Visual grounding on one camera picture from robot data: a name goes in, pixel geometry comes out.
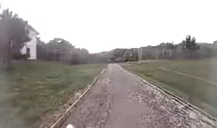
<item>road edge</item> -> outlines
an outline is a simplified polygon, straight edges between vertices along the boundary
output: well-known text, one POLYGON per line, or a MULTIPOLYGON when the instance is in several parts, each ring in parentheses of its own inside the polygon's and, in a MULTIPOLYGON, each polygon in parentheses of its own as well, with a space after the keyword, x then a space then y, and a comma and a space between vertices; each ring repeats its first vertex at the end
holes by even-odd
POLYGON ((205 112, 205 111, 203 111, 202 109, 198 108, 197 106, 195 106, 195 105, 189 103, 188 101, 185 101, 183 98, 181 98, 181 97, 179 97, 179 96, 173 94, 172 92, 170 92, 170 91, 168 91, 168 90, 166 90, 166 89, 164 89, 164 88, 160 88, 160 87, 157 87, 157 86, 155 86, 155 85, 149 83, 147 80, 141 78, 140 76, 138 76, 138 75, 136 75, 136 74, 134 74, 134 73, 132 73, 132 72, 130 72, 130 71, 124 69, 124 68, 123 68, 121 65, 119 65, 119 64, 118 64, 118 67, 119 67, 121 70, 123 70, 123 71, 127 72, 128 74, 130 74, 132 77, 138 79, 139 82, 142 82, 143 84, 147 84, 147 85, 149 85, 149 86, 152 86, 152 87, 155 88, 156 90, 161 91, 161 92, 163 92, 164 94, 167 94, 167 95, 171 96, 176 102, 187 106, 187 107, 190 108, 192 111, 198 111, 198 112, 200 112, 201 114, 205 115, 205 116, 206 116, 207 118, 209 118, 210 120, 213 120, 213 121, 217 122, 217 118, 216 118, 216 117, 214 117, 214 116, 208 114, 207 112, 205 112))
POLYGON ((62 114, 62 116, 54 123, 52 124, 49 128, 59 128, 67 119, 67 117, 70 115, 71 109, 82 99, 82 97, 89 91, 89 89, 96 83, 96 81, 102 76, 102 74, 106 71, 107 66, 103 68, 103 70, 100 72, 100 74, 94 78, 93 82, 87 86, 87 89, 79 96, 75 102, 69 106, 65 113, 62 114))

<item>grassy field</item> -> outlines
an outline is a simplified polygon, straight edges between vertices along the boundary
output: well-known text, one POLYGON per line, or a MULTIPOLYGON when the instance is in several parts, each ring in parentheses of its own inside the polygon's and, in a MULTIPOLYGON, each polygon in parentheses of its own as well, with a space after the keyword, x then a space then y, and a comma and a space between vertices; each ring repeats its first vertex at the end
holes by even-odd
POLYGON ((122 65, 217 117, 217 59, 122 65))
POLYGON ((9 72, 0 70, 0 126, 34 125, 90 84, 104 67, 24 62, 16 63, 9 72))

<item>treeline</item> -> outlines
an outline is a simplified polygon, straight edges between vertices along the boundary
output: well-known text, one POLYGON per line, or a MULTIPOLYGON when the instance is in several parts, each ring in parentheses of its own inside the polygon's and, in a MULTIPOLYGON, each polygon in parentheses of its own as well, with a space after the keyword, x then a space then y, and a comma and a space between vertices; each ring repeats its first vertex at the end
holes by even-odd
POLYGON ((54 38, 48 43, 38 39, 37 59, 59 61, 66 64, 105 63, 108 60, 106 52, 90 54, 87 49, 76 48, 67 40, 54 38))
POLYGON ((0 64, 11 67, 12 60, 28 60, 31 49, 26 47, 27 42, 33 40, 37 44, 37 60, 84 64, 104 63, 109 58, 105 52, 90 54, 87 49, 76 48, 62 38, 54 38, 45 43, 37 37, 38 34, 27 21, 0 6, 0 64), (21 53, 23 47, 26 47, 25 54, 21 53))
POLYGON ((150 59, 201 59, 217 57, 217 41, 197 43, 195 37, 188 35, 181 43, 161 43, 131 49, 114 49, 110 52, 110 62, 127 62, 150 59))

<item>sky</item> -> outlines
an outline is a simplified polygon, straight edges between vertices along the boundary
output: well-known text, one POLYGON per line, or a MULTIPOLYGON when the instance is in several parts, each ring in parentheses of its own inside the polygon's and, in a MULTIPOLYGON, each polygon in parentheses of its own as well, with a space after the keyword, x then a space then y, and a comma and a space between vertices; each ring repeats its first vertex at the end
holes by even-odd
POLYGON ((91 53, 217 40, 217 0, 0 0, 45 42, 60 37, 91 53))

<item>asphalt road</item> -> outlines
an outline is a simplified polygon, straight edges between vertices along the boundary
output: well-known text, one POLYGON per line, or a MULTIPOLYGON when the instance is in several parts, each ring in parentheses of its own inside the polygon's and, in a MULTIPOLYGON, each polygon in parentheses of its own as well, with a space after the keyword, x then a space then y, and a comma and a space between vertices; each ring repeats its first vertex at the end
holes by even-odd
POLYGON ((217 122, 110 64, 61 128, 212 128, 217 122))

